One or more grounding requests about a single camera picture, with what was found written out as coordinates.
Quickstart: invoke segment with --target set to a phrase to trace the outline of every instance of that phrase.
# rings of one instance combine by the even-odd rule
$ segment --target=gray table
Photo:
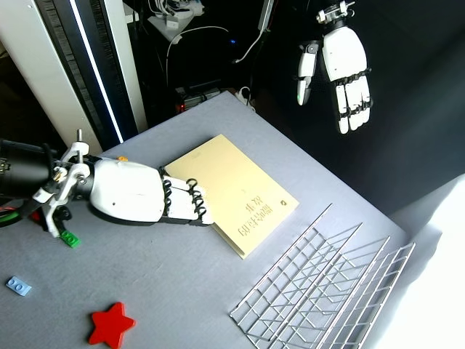
[[[228,313],[330,203],[323,234],[364,222],[358,241],[390,235],[388,249],[407,242],[392,221],[227,92],[105,155],[158,167],[221,133],[300,202],[264,243],[242,260],[213,228],[115,225],[83,202],[70,205],[77,249],[28,221],[1,229],[0,280],[16,275],[33,288],[20,297],[0,285],[0,347],[88,348],[89,315],[120,301],[137,321],[124,348],[253,348]]]

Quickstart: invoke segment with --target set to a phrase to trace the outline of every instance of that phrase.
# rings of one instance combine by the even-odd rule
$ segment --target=metal wire basket
[[[402,273],[414,244],[351,248],[361,223],[324,238],[316,225],[330,207],[231,312],[258,349],[361,347]]]

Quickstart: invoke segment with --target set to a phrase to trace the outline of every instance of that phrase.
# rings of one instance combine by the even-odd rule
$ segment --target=red star
[[[95,330],[89,338],[89,344],[107,343],[111,349],[119,349],[123,342],[123,332],[136,324],[132,318],[124,316],[124,304],[113,304],[109,311],[97,311],[92,314]]]

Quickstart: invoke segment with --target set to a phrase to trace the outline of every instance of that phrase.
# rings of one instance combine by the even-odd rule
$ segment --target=robotic hand
[[[205,190],[194,179],[187,182],[127,159],[88,156],[89,146],[78,140],[60,160],[50,149],[0,141],[0,197],[31,197],[11,223],[41,211],[44,229],[54,237],[66,232],[71,218],[65,205],[72,199],[89,200],[94,212],[112,222],[155,222],[210,225]],[[8,225],[8,217],[0,223]]]
[[[355,131],[370,118],[373,101],[370,97],[366,75],[365,50],[357,34],[346,26],[346,18],[354,12],[349,9],[354,2],[341,1],[318,12],[317,21],[325,25],[323,60],[337,104],[338,128],[342,134]],[[299,64],[297,102],[305,104],[310,96],[310,83],[315,75],[319,41],[302,47]]]

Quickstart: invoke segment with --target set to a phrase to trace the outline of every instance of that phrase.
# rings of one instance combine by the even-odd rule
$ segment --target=book cover
[[[195,178],[206,189],[215,230],[247,257],[299,205],[224,135],[165,167],[172,177]]]

